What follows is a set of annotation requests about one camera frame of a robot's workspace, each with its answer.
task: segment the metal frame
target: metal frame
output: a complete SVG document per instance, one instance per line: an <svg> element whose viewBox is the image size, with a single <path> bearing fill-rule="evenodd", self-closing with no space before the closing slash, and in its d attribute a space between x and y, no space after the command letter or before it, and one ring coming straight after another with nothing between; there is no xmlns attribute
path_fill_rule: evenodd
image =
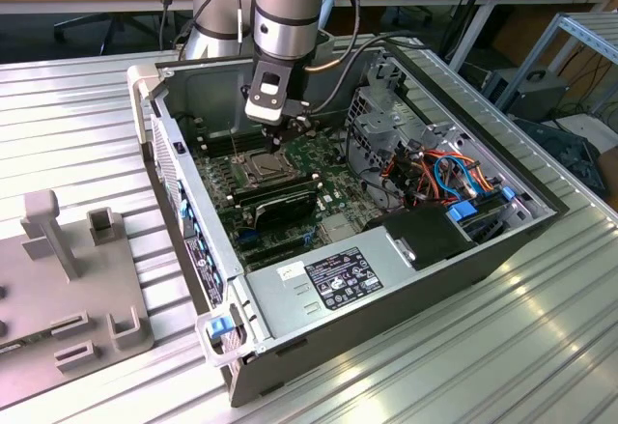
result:
<svg viewBox="0 0 618 424"><path fill-rule="evenodd" d="M525 58L502 95L495 102L495 106L498 109L504 109L507 101L517 91L523 79L553 41L559 30L566 31L575 42L586 44L614 64L618 63L618 14L610 12L598 14L557 14ZM571 42L567 42L565 47L551 62L550 68L556 71L562 60L573 50L573 47L574 45L571 45Z"/></svg>
<svg viewBox="0 0 618 424"><path fill-rule="evenodd" d="M45 178L66 185L66 213L81 201L123 212L156 339L151 351L5 410L3 420L615 421L618 215L435 55L407 55L570 212L485 282L236 410L218 371L204 364L195 311L135 161L126 69L176 55L0 67L2 204L12 200L9 184ZM427 98L410 97L431 110ZM37 182L23 181L34 173ZM12 216L0 208L0 236L19 229Z"/></svg>

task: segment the warning label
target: warning label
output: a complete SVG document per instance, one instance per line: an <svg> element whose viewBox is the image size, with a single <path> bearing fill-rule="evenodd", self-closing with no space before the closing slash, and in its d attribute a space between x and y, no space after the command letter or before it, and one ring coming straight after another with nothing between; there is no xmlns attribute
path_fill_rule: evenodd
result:
<svg viewBox="0 0 618 424"><path fill-rule="evenodd" d="M305 271L330 310L383 287L358 247L307 265Z"/></svg>

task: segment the computer case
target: computer case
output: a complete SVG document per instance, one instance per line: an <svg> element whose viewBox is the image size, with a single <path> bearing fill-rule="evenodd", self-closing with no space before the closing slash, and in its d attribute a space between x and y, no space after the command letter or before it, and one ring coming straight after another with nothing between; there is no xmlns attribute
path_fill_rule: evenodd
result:
<svg viewBox="0 0 618 424"><path fill-rule="evenodd" d="M423 268L415 266L415 249L405 240L407 230L423 231L425 218L419 215L412 217L408 229L404 226L401 230L400 226L400 236L395 235L393 227L375 222L344 239L249 270L239 261L230 234L217 214L220 210L213 204L215 198L207 192L207 186L213 189L212 184L205 184L206 170L198 171L192 156L195 149L207 148L202 146L206 146L204 136L208 133L203 131L197 138L185 139L179 128L185 122L177 114L199 110L200 124L202 118L210 117L212 140L221 133L234 132L238 133L237 140L244 142L240 134L254 127L244 116L239 87L251 81L252 62L225 58L163 63L157 67L162 82L153 91L151 102L154 139L143 146L143 155L196 305L198 337L208 363L221 368L234 407L269 393L483 280L567 210L423 69L387 44L363 53L329 107L330 113L339 113L343 122L359 102L361 89L369 87L375 96L374 101L363 99L367 105L362 113L367 124L355 126L352 166L360 171L373 165L378 157L364 155L358 146L363 142L386 146L392 140L388 136L393 129L397 131L396 140L408 136L409 143L413 137L428 143L443 142L444 149L474 155L486 171L500 178L505 190L508 186L513 192L508 207L513 212L504 216L511 224L505 232L482 244L464 244L456 254L445 254L442 259L433 255ZM324 88L329 91L339 74L328 71L312 76L307 99L321 99ZM427 120L423 110L407 96L410 91L437 100L440 116L446 121ZM372 117L376 124L370 129ZM384 121L388 122L384 124L388 132L379 127ZM233 144L236 155L239 145ZM320 190L319 194L324 200L324 192ZM461 231L456 222L446 218L445 225ZM198 230L197 235L189 229L192 226ZM346 267L344 262L350 259L356 259L356 266ZM338 283L340 275L342 280L349 280L354 269L359 279L364 277L355 284L362 286L362 297L334 301L331 289L321 287L320 278L335 274L331 282Z"/></svg>

